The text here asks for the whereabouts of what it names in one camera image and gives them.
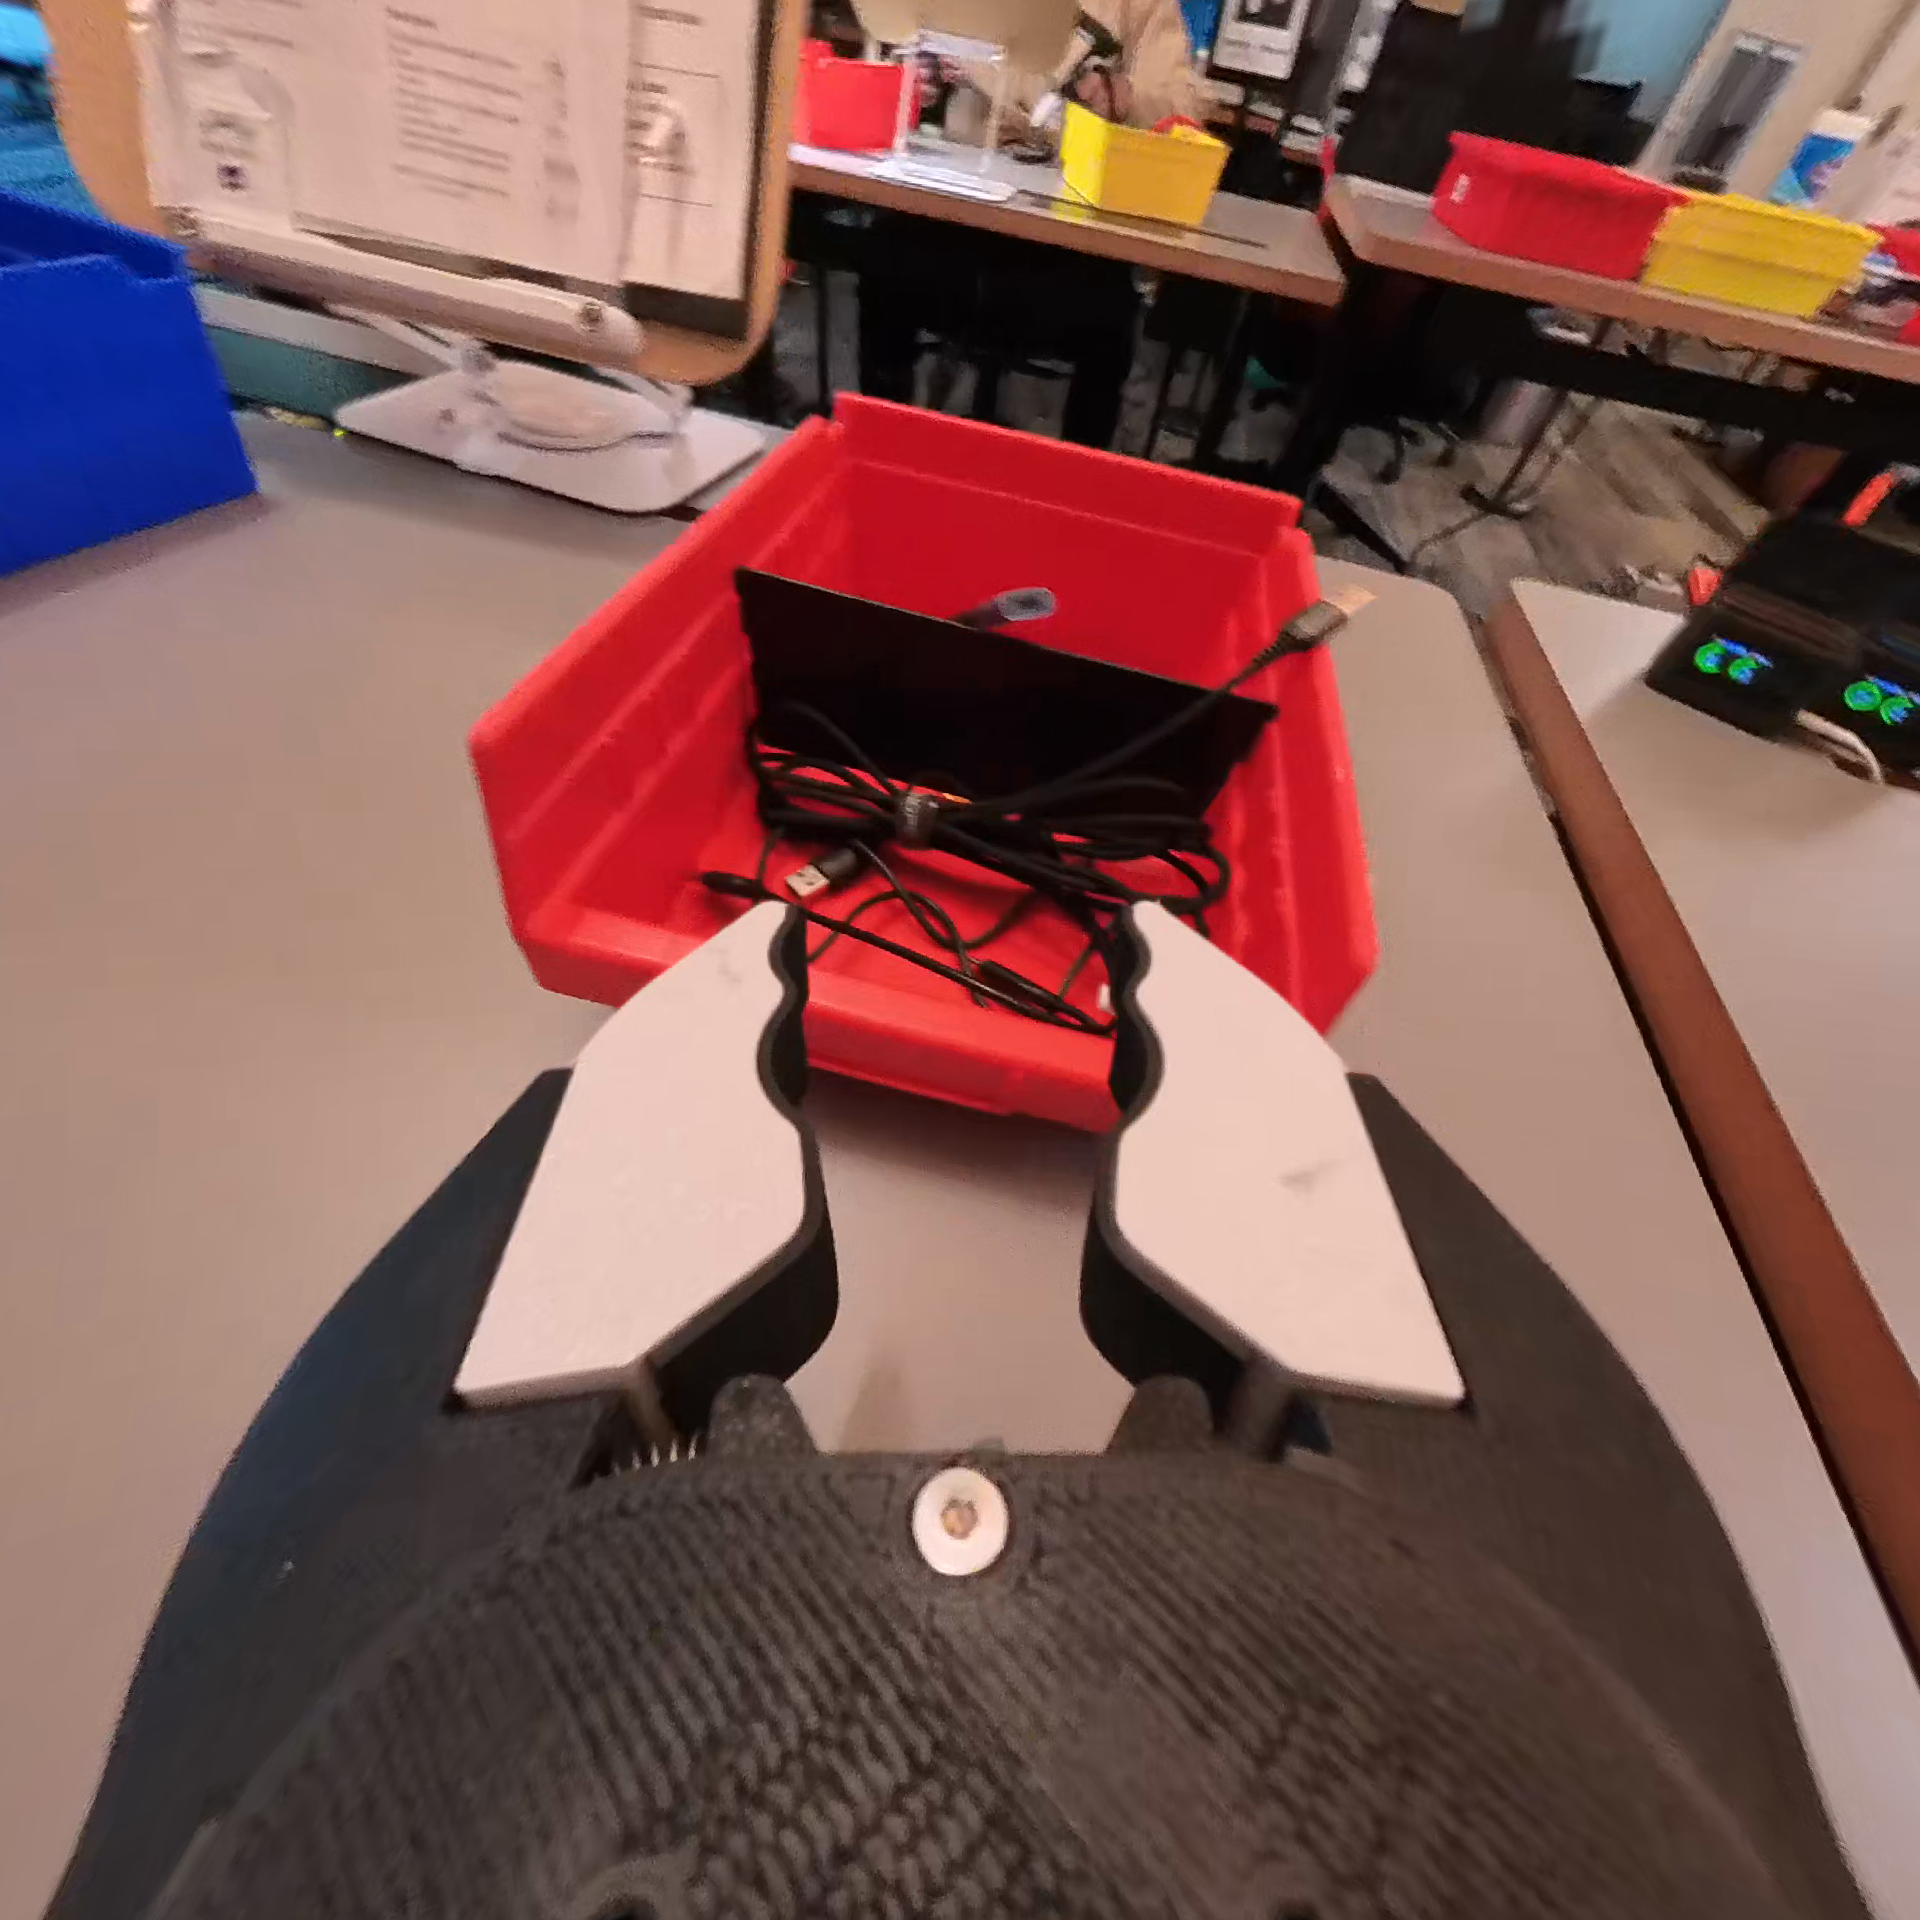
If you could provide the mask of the tan board document stand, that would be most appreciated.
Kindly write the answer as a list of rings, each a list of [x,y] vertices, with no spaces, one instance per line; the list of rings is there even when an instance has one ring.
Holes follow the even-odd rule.
[[[394,258],[356,253],[336,277],[205,247],[153,201],[131,6],[177,3],[38,6],[69,159],[104,214],[177,246],[192,273],[304,301],[432,362],[428,376],[348,402],[346,433],[628,517],[678,507],[762,454],[755,427],[707,413],[698,392],[738,374],[774,315],[801,6],[748,3],[769,8],[771,55],[749,291],[733,305],[504,273],[414,277]]]

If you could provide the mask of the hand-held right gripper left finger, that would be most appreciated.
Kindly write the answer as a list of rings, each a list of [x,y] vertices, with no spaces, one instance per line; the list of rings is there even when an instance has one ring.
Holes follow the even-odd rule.
[[[462,1403],[627,1390],[705,1414],[730,1379],[788,1379],[825,1344],[806,1002],[805,919],[764,902],[601,1024],[453,1379]]]

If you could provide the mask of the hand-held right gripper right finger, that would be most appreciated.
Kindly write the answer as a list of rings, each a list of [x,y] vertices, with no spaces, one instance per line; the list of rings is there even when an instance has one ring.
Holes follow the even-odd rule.
[[[1138,1385],[1228,1414],[1248,1377],[1454,1411],[1467,1385],[1328,1040],[1262,979],[1141,903],[1110,960],[1115,1127],[1080,1307]]]

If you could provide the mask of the printed instruction sheet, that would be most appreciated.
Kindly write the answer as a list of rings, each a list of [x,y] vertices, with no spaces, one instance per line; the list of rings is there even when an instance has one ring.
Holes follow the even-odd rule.
[[[131,6],[152,194],[208,249],[740,303],[748,3]]]

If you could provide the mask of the grey side desk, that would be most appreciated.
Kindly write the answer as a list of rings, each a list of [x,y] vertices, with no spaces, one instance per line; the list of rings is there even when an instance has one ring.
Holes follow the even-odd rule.
[[[1677,616],[1515,582],[1497,682],[1905,1656],[1915,1661],[1915,790],[1643,675]]]

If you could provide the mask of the black charger with green displays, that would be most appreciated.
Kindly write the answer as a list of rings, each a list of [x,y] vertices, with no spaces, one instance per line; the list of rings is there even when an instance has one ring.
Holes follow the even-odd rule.
[[[1648,662],[1643,686],[1872,785],[1918,781],[1918,553],[1843,519],[1774,521]]]

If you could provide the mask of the yellow plastic bin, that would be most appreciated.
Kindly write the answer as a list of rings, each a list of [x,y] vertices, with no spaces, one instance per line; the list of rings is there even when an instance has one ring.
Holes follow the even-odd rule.
[[[1814,320],[1859,287],[1880,246],[1875,226],[1820,210],[1692,194],[1662,217],[1640,282],[1707,305]]]
[[[1200,226],[1211,209],[1230,149],[1184,118],[1130,129],[1068,104],[1061,131],[1065,199],[1114,217]]]

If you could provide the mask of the black white marker poster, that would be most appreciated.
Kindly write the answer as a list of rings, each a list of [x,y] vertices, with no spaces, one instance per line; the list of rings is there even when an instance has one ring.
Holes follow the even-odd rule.
[[[1312,3],[1221,3],[1208,55],[1210,73],[1260,82],[1290,80]]]

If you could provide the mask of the blue plastic bin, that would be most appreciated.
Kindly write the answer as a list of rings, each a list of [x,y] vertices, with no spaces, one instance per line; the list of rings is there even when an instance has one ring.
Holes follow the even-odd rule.
[[[3,198],[3,574],[256,493],[185,254]]]

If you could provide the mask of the brown top work table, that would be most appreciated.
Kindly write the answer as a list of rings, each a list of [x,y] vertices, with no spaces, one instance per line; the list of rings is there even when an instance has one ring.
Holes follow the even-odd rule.
[[[832,201],[1294,305],[1332,309],[1346,288],[1317,217],[1260,199],[1217,194],[1200,224],[1157,224],[1075,199],[1052,162],[946,147],[894,160],[792,145],[786,181]]]
[[[1605,279],[1501,257],[1458,240],[1424,194],[1355,176],[1332,176],[1325,214],[1342,247],[1363,265],[1443,282],[1524,306],[1664,330],[1707,345],[1766,353],[1803,368],[1918,385],[1918,351],[1825,320],[1676,295],[1635,279]]]

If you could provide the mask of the clear acrylic holder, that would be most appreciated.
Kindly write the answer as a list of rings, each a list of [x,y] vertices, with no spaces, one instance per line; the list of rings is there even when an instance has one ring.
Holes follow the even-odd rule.
[[[896,149],[934,174],[987,181],[1009,131],[1014,91],[1012,49],[980,33],[913,33],[890,53],[913,80],[920,106],[902,107]]]

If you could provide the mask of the black bin divider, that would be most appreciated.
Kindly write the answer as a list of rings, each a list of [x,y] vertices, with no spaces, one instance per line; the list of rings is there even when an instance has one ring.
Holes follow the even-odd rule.
[[[757,567],[738,567],[733,589],[764,746],[852,763],[848,742],[884,777],[968,800],[1118,774],[1208,807],[1280,715],[1245,693]]]

